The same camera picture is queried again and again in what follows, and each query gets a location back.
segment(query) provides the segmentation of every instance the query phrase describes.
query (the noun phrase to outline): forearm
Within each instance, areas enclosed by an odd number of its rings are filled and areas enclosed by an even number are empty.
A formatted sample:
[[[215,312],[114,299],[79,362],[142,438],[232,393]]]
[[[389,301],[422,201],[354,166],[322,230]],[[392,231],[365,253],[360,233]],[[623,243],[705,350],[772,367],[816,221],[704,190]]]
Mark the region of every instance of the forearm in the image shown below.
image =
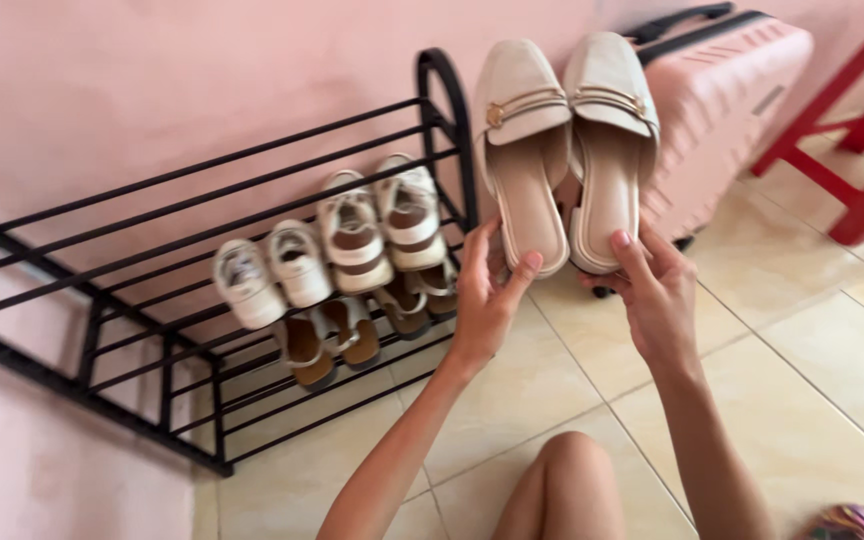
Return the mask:
[[[453,352],[332,503],[318,539],[378,539],[396,516],[432,442],[471,378]]]
[[[655,385],[699,536],[774,539],[765,500],[729,441],[705,377],[655,374]]]

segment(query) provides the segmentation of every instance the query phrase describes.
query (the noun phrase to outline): tan insole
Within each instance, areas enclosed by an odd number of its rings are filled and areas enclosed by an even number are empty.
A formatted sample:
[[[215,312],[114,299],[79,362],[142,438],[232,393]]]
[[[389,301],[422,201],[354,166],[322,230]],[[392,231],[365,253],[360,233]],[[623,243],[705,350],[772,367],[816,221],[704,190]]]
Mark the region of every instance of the tan insole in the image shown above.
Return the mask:
[[[385,290],[398,301],[398,304],[405,312],[411,312],[419,304],[419,297],[405,290],[405,277],[403,274],[396,273],[391,283],[385,285]],[[424,309],[410,314],[398,313],[394,305],[383,303],[382,310],[385,311],[389,324],[399,334],[413,334],[429,322],[429,315]]]
[[[289,358],[292,362],[309,362],[318,355],[322,342],[315,334],[315,326],[311,322],[305,319],[285,319],[285,332],[289,337]],[[294,367],[292,373],[300,385],[307,387],[330,374],[333,367],[332,358],[323,352],[316,363],[308,367]]]
[[[341,301],[333,300],[321,307],[321,312],[335,322],[339,328],[339,343],[345,343],[353,336],[353,330],[349,327],[349,308]],[[378,355],[378,330],[376,325],[369,319],[363,319],[355,323],[355,329],[359,331],[359,340],[342,351],[342,358],[346,364],[361,364],[368,362]]]
[[[422,280],[426,282],[426,284],[432,286],[435,289],[449,288],[449,284],[446,283],[446,274],[443,271],[442,264],[439,264],[438,266],[434,266],[432,268],[426,268],[425,270],[421,270],[418,273],[421,275]],[[456,296],[455,293],[452,293],[448,296],[435,296],[433,294],[429,294],[426,298],[426,310],[437,315],[455,312],[459,305],[459,297]]]
[[[583,251],[598,263],[618,264],[609,238],[617,229],[638,230],[639,161],[647,139],[586,120],[576,120],[574,130],[585,159],[579,214]]]
[[[549,133],[488,147],[488,162],[502,212],[506,242],[516,260],[535,250],[542,266],[558,264],[565,256],[566,238],[546,176],[543,146]]]

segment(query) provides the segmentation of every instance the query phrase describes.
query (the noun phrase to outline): shoe rack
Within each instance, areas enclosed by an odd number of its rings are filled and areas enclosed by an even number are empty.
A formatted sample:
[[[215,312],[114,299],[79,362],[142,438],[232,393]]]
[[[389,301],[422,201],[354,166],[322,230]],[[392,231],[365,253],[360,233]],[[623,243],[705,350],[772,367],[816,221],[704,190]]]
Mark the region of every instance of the shoe rack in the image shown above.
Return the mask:
[[[451,109],[449,115],[442,114],[436,104],[434,104],[429,97],[429,81],[430,76],[433,73],[438,76],[438,79],[441,81],[441,86],[445,90],[444,100],[448,102]],[[328,387],[313,393],[305,394],[292,402],[282,404],[273,410],[264,412],[249,420],[229,425],[229,422],[224,421],[224,417],[231,412],[242,411],[246,406],[276,395],[282,392],[282,390],[294,387],[296,384],[294,376],[286,376],[281,380],[254,389],[244,396],[238,396],[235,399],[230,400],[223,400],[222,383],[238,377],[248,377],[249,374],[255,370],[276,362],[279,359],[279,353],[277,350],[266,352],[251,360],[236,363],[233,367],[228,366],[229,362],[226,361],[226,358],[230,355],[246,351],[259,342],[267,341],[269,336],[259,330],[240,328],[214,339],[200,342],[190,338],[187,335],[187,332],[184,332],[184,329],[187,329],[188,327],[201,324],[228,313],[230,309],[225,303],[204,306],[202,309],[194,313],[175,318],[174,320],[162,321],[148,313],[148,309],[158,303],[177,298],[195,289],[211,287],[211,279],[204,279],[199,282],[184,284],[170,292],[134,303],[129,303],[117,295],[117,291],[121,289],[134,286],[155,277],[167,275],[191,264],[211,260],[215,253],[214,250],[218,248],[221,243],[217,239],[217,237],[221,235],[225,235],[226,233],[233,232],[237,229],[247,227],[302,207],[312,209],[316,202],[336,195],[337,193],[365,186],[417,166],[427,167],[432,177],[436,179],[439,202],[443,213],[446,215],[446,217],[441,220],[441,227],[454,225],[461,230],[463,235],[474,228],[477,224],[478,218],[476,215],[469,118],[462,88],[446,53],[441,49],[435,48],[421,51],[417,55],[415,61],[415,80],[417,95],[405,101],[389,104],[331,124],[319,126],[315,129],[307,129],[278,140],[247,148],[246,150],[230,153],[221,157],[215,157],[171,173],[144,179],[98,195],[86,197],[74,202],[67,202],[25,217],[1,223],[0,254],[5,253],[5,255],[0,256],[0,268],[12,264],[27,264],[48,275],[51,280],[48,280],[45,284],[35,286],[30,290],[25,290],[24,292],[14,294],[13,296],[0,299],[0,311],[13,308],[17,305],[30,302],[41,298],[44,295],[63,289],[74,289],[78,291],[80,295],[87,298],[90,302],[90,307],[88,310],[87,321],[83,321],[82,324],[85,330],[81,351],[80,354],[78,354],[77,374],[67,375],[57,369],[53,369],[43,361],[36,359],[29,352],[18,347],[17,344],[10,343],[2,336],[0,336],[0,364],[33,383],[45,387],[77,405],[135,432],[138,436],[150,439],[162,447],[182,455],[187,459],[198,463],[198,465],[206,467],[224,477],[231,476],[234,473],[235,463],[241,460],[246,460],[247,458],[280,444],[293,436],[314,429],[323,423],[329,422],[330,420],[342,416],[350,411],[354,411],[369,402],[391,394],[431,375],[431,371],[421,374],[411,380],[402,382],[402,384],[390,387],[371,397],[347,406],[346,408],[321,418],[316,422],[308,423],[299,427],[292,432],[279,436],[265,444],[246,450],[237,455],[228,455],[226,452],[226,437],[229,434],[241,430],[247,425],[258,423],[259,421],[270,418],[275,414],[291,409],[300,403],[316,399],[322,394],[328,393],[357,379],[361,379],[362,377],[383,369],[394,362],[406,359],[420,350],[424,350],[436,343],[450,338],[450,335],[438,338],[436,341],[416,347],[413,350],[408,350],[395,357],[386,358],[383,356],[382,361],[365,371],[357,372],[351,376],[342,378]],[[122,197],[129,193],[145,190],[167,182],[174,182],[176,180],[181,182],[182,177],[195,172],[215,166],[221,166],[260,152],[279,148],[297,141],[307,140],[326,132],[409,108],[417,108],[419,122],[414,127],[379,136],[373,140],[362,142],[337,152],[327,153],[319,157],[272,171],[268,174],[234,183],[189,199],[173,202],[162,206],[161,208],[147,211],[132,217],[127,217],[102,227],[84,230],[44,245],[29,245],[15,234],[15,229],[36,224],[54,216],[63,215],[105,201],[114,200],[117,197]],[[433,135],[436,130],[439,130],[444,135],[445,139],[451,142],[450,148],[444,150],[437,150],[435,148]],[[321,166],[323,164],[352,156],[359,152],[376,148],[392,141],[398,141],[418,135],[421,135],[422,137],[423,155],[421,158],[402,164],[402,166],[397,166],[380,173],[368,175],[365,178],[361,178],[346,185],[320,191],[291,202],[286,202],[253,215],[241,217],[223,225],[210,227],[186,237],[177,237],[157,247],[140,251],[136,254],[85,271],[74,271],[55,259],[53,256],[53,252],[65,249],[69,246],[74,246],[89,240],[101,239],[106,235],[126,230],[129,227],[135,227],[138,224],[165,215],[171,215],[202,203],[221,199],[222,197],[233,193],[269,183],[311,167]],[[461,194],[463,199],[462,207],[465,208],[464,215],[460,213],[455,202],[450,200],[446,191],[442,189],[436,175],[436,162],[450,157],[457,157],[456,162],[459,169]],[[261,234],[251,238],[251,240],[260,240],[264,236],[265,234]],[[203,252],[178,262],[172,262],[168,265],[160,266],[154,270],[142,273],[138,276],[131,277],[110,286],[100,286],[95,281],[96,278],[123,269],[128,269],[134,265],[152,261],[164,254],[200,242],[203,242],[202,245],[204,246],[210,246],[212,251]],[[453,264],[456,264],[456,267],[458,267],[458,261],[455,259],[454,252],[461,249],[461,245],[462,244],[460,243],[449,246],[449,257]],[[148,267],[148,263],[142,266],[142,268]],[[294,315],[301,311],[302,309],[293,308],[286,313],[286,316]],[[371,313],[371,316],[373,319],[378,319],[383,317],[384,314],[381,310],[376,310]],[[100,347],[100,336],[103,331],[103,325],[106,325],[110,321],[120,317],[130,320],[143,330],[138,334]],[[250,335],[253,335],[252,338],[254,339],[243,343],[244,340],[250,339]],[[99,383],[96,383],[93,380],[95,379],[94,372],[96,362],[101,360],[102,355],[121,349],[122,347],[132,343],[136,343],[142,339],[155,337],[159,337],[162,343],[160,359],[142,365],[136,369],[132,369],[124,374],[119,374],[112,378],[103,380]],[[400,341],[400,339],[395,334],[381,336],[380,338],[380,343],[383,348],[398,341]],[[232,343],[236,343],[232,349],[226,348],[222,351],[223,345]],[[208,375],[205,378],[187,384],[184,387],[175,388],[173,387],[173,366],[177,362],[185,361],[187,359],[202,362],[202,365],[204,366],[203,371]],[[158,398],[160,399],[160,403],[158,404],[159,418],[157,422],[153,422],[145,416],[129,410],[119,403],[100,395],[100,392],[105,389],[122,385],[127,381],[155,370],[160,370],[161,372],[161,389],[160,392],[158,392]],[[171,413],[173,400],[183,396],[187,392],[195,390],[196,388],[206,386],[211,387],[211,414],[200,416],[197,420],[194,420],[191,423],[186,423],[185,425],[174,425]],[[208,423],[211,423],[214,427],[214,445],[209,445],[209,447],[214,448],[207,449],[205,448],[205,445],[197,444],[188,437],[188,434],[182,436],[186,432]]]

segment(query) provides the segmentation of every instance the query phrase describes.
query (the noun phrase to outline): human hand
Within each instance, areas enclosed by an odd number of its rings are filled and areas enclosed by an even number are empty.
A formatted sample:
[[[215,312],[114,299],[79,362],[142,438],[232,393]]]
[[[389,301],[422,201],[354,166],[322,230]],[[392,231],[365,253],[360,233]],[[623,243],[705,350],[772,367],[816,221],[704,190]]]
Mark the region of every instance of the human hand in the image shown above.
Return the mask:
[[[616,230],[611,236],[612,250],[628,279],[619,274],[591,276],[580,272],[579,282],[588,288],[615,289],[622,297],[631,341],[653,377],[670,370],[701,375],[695,345],[695,263],[644,220],[639,222],[638,238],[630,241],[625,230]]]
[[[500,223],[496,215],[465,236],[465,255],[458,277],[459,315],[452,346],[442,365],[457,369],[467,379],[485,367],[502,346],[525,289],[529,289],[543,265],[538,251],[528,251],[511,276],[500,284],[498,272],[491,270],[488,262],[489,239]]]

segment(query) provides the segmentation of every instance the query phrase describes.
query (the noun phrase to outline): suitcase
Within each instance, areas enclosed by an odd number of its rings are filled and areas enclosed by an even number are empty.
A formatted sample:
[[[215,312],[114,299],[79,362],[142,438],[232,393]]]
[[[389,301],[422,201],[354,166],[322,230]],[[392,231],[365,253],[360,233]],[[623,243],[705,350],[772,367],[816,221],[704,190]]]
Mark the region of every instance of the suitcase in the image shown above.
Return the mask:
[[[692,7],[625,33],[661,129],[639,211],[679,248],[713,218],[812,53],[808,31],[733,7]]]

